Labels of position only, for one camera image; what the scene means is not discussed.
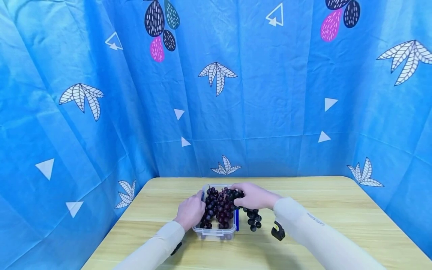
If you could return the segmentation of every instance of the left hand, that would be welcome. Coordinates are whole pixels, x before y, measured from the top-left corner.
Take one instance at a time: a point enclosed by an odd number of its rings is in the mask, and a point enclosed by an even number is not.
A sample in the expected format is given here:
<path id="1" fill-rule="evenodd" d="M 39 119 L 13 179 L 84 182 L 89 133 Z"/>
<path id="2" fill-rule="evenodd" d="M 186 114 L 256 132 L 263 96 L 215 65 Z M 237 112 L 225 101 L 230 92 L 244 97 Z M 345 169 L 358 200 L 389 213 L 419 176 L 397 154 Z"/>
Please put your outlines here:
<path id="1" fill-rule="evenodd" d="M 184 200 L 179 206 L 177 217 L 174 219 L 179 223 L 184 231 L 189 231 L 193 226 L 200 223 L 206 208 L 205 202 L 201 200 L 203 191 L 200 190 L 197 194 Z"/>

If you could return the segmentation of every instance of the arm sleeve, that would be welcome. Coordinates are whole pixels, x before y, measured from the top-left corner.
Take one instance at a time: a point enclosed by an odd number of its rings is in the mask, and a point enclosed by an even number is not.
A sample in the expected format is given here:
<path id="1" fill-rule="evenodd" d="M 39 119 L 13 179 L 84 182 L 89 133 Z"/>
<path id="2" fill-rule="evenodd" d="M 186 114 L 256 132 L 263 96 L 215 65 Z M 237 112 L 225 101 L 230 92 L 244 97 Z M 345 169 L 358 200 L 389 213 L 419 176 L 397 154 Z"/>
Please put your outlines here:
<path id="1" fill-rule="evenodd" d="M 183 236 L 183 227 L 171 221 L 120 262 L 114 270 L 154 270 L 171 255 Z"/>
<path id="2" fill-rule="evenodd" d="M 279 199 L 273 210 L 285 232 L 305 246 L 326 270 L 385 270 L 366 251 L 292 198 Z"/>

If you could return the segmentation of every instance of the right hand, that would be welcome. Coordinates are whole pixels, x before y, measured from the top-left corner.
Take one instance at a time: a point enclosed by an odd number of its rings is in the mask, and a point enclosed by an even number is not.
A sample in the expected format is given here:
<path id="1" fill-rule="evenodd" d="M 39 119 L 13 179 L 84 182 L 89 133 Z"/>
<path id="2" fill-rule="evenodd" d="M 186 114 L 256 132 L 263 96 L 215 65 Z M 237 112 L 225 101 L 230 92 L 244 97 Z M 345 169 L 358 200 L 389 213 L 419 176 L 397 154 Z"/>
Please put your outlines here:
<path id="1" fill-rule="evenodd" d="M 245 194 L 243 198 L 235 199 L 234 205 L 249 209 L 268 208 L 273 210 L 274 204 L 282 198 L 280 195 L 274 194 L 253 183 L 236 183 L 230 189 L 238 189 Z"/>

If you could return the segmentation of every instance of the white leaf print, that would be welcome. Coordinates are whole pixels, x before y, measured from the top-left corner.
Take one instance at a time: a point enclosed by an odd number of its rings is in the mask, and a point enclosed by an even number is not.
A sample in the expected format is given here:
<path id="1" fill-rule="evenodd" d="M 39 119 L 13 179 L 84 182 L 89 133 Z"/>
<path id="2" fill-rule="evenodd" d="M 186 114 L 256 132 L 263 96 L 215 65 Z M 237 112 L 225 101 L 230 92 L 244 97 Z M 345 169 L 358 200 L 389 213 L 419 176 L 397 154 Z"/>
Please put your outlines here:
<path id="1" fill-rule="evenodd" d="M 220 165 L 220 162 L 218 162 L 218 169 L 220 172 L 223 172 L 223 174 L 226 175 L 226 170 L 222 167 L 222 165 Z"/>
<path id="2" fill-rule="evenodd" d="M 372 163 L 371 163 L 371 161 L 366 157 L 366 160 L 365 160 L 365 166 L 363 167 L 363 172 L 362 172 L 362 179 L 361 179 L 361 181 L 366 180 L 366 179 L 369 179 L 369 178 L 371 177 L 371 175 L 372 175 Z"/>
<path id="3" fill-rule="evenodd" d="M 383 184 L 373 179 L 361 181 L 359 184 L 364 186 L 370 186 L 370 187 L 384 187 Z"/>
<path id="4" fill-rule="evenodd" d="M 125 203 L 131 203 L 132 202 L 132 198 L 129 195 L 123 194 L 121 192 L 119 192 L 118 195 L 120 196 L 120 199 L 122 201 L 124 201 Z"/>
<path id="5" fill-rule="evenodd" d="M 221 171 L 218 170 L 218 169 L 214 169 L 214 168 L 212 168 L 212 171 L 214 171 L 215 173 L 218 173 L 218 174 L 220 174 L 220 175 L 226 175 L 225 172 L 221 172 Z"/>
<path id="6" fill-rule="evenodd" d="M 223 168 L 222 165 L 220 164 L 220 162 L 218 162 L 219 168 L 218 169 L 212 168 L 211 170 L 214 171 L 215 173 L 218 173 L 221 175 L 229 175 L 229 174 L 231 174 L 231 173 L 233 173 L 233 172 L 235 172 L 241 168 L 241 166 L 231 167 L 231 162 L 224 155 L 222 155 L 222 160 L 223 160 L 223 164 L 224 164 L 225 168 Z"/>
<path id="7" fill-rule="evenodd" d="M 360 181 L 362 179 L 362 174 L 360 172 L 360 163 L 357 163 L 355 178 L 357 181 Z"/>
<path id="8" fill-rule="evenodd" d="M 209 77 L 209 84 L 210 87 L 212 87 L 214 79 L 216 77 L 216 96 L 219 96 L 220 93 L 223 91 L 223 88 L 225 86 L 225 77 L 227 78 L 236 78 L 237 75 L 232 72 L 227 67 L 217 63 L 213 62 L 208 64 L 198 75 L 198 77 Z"/>
<path id="9" fill-rule="evenodd" d="M 229 175 L 230 173 L 233 173 L 233 172 L 237 171 L 237 170 L 240 169 L 240 168 L 241 168 L 241 166 L 234 166 L 234 167 L 232 167 L 232 168 L 227 172 L 227 175 Z"/>
<path id="10" fill-rule="evenodd" d="M 132 187 L 130 186 L 130 184 L 126 181 L 119 181 L 118 182 L 120 184 L 120 186 L 124 189 L 124 191 L 132 197 Z"/>
<path id="11" fill-rule="evenodd" d="M 128 206 L 130 203 L 132 203 L 132 201 L 135 197 L 136 180 L 133 181 L 132 187 L 126 181 L 119 181 L 118 183 L 124 189 L 124 191 L 126 191 L 127 194 L 124 194 L 121 192 L 118 193 L 118 195 L 120 196 L 121 202 L 115 207 L 115 209 Z"/>
<path id="12" fill-rule="evenodd" d="M 416 40 L 416 49 L 419 52 L 419 60 L 425 64 L 432 64 L 432 53 Z"/>
<path id="13" fill-rule="evenodd" d="M 231 169 L 231 162 L 226 158 L 226 156 L 222 155 L 223 165 L 225 166 L 225 169 L 229 171 Z"/>
<path id="14" fill-rule="evenodd" d="M 84 112 L 85 98 L 89 102 L 95 121 L 97 121 L 101 114 L 98 98 L 103 98 L 104 94 L 97 88 L 83 83 L 77 83 L 66 89 L 60 96 L 59 104 L 65 104 L 72 100 L 75 101 L 78 108 Z"/>
<path id="15" fill-rule="evenodd" d="M 365 160 L 365 166 L 363 167 L 363 173 L 360 173 L 360 163 L 357 163 L 356 168 L 347 165 L 354 178 L 360 185 L 371 186 L 371 187 L 383 187 L 384 185 L 380 182 L 371 179 L 372 176 L 372 163 L 368 157 Z"/>
<path id="16" fill-rule="evenodd" d="M 411 41 L 407 41 L 407 42 L 404 42 L 404 43 L 401 43 L 399 45 L 394 46 L 393 48 L 391 48 L 391 49 L 385 51 L 383 54 L 381 54 L 377 58 L 377 60 L 383 60 L 383 59 L 393 58 L 396 55 L 397 51 L 400 50 L 400 48 L 402 48 L 402 46 L 404 46 L 405 44 L 408 44 L 410 42 Z"/>
<path id="17" fill-rule="evenodd" d="M 351 173 L 353 174 L 354 178 L 359 181 L 359 179 L 356 178 L 356 171 L 354 170 L 354 168 L 350 165 L 347 165 L 347 167 L 349 168 L 349 170 L 351 171 Z"/>
<path id="18" fill-rule="evenodd" d="M 416 50 L 411 50 L 410 55 L 408 56 L 407 62 L 402 69 L 398 79 L 394 86 L 398 86 L 408 80 L 416 71 L 419 66 L 419 53 Z"/>
<path id="19" fill-rule="evenodd" d="M 216 64 L 217 64 L 217 67 L 220 69 L 220 72 L 223 76 L 225 76 L 227 78 L 236 78 L 237 77 L 237 75 L 234 72 L 232 72 L 231 70 L 229 70 L 225 66 L 223 66 L 219 63 L 216 63 Z"/>
<path id="20" fill-rule="evenodd" d="M 126 207 L 126 206 L 128 206 L 129 205 L 129 203 L 125 203 L 124 201 L 121 201 L 116 207 L 114 207 L 115 209 L 118 209 L 118 208 L 123 208 L 123 207 Z"/>
<path id="21" fill-rule="evenodd" d="M 210 83 L 210 87 L 213 85 L 213 80 L 216 76 L 216 63 L 211 64 L 210 69 L 209 69 L 209 83 Z"/>
<path id="22" fill-rule="evenodd" d="M 406 57 L 413 51 L 414 40 L 405 43 L 394 55 L 393 61 L 391 63 L 391 72 L 393 72 L 397 67 L 406 59 Z"/>
<path id="23" fill-rule="evenodd" d="M 137 182 L 137 181 L 134 180 L 133 183 L 132 183 L 132 194 L 130 194 L 130 196 L 132 197 L 132 199 L 135 198 L 135 183 L 136 183 L 136 182 Z"/>
<path id="24" fill-rule="evenodd" d="M 225 77 L 221 74 L 220 69 L 217 69 L 216 76 L 216 96 L 219 96 L 225 86 Z"/>

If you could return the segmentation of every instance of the clear plastic container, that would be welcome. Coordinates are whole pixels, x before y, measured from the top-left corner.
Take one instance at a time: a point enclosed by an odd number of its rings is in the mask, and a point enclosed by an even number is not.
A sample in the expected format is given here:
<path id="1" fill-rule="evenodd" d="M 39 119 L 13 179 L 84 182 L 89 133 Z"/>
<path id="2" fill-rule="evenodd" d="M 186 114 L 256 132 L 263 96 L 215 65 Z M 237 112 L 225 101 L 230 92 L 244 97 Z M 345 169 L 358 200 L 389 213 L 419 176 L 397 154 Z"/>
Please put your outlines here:
<path id="1" fill-rule="evenodd" d="M 214 187 L 219 192 L 224 187 L 230 187 L 230 184 L 207 184 L 203 186 L 204 196 L 202 200 L 204 201 L 207 198 L 207 189 L 210 187 Z M 234 210 L 234 217 L 230 221 L 230 228 L 228 229 L 201 229 L 199 227 L 192 227 L 194 232 L 197 233 L 197 236 L 201 238 L 201 240 L 206 241 L 230 241 L 234 238 L 234 232 L 238 231 L 238 210 Z"/>

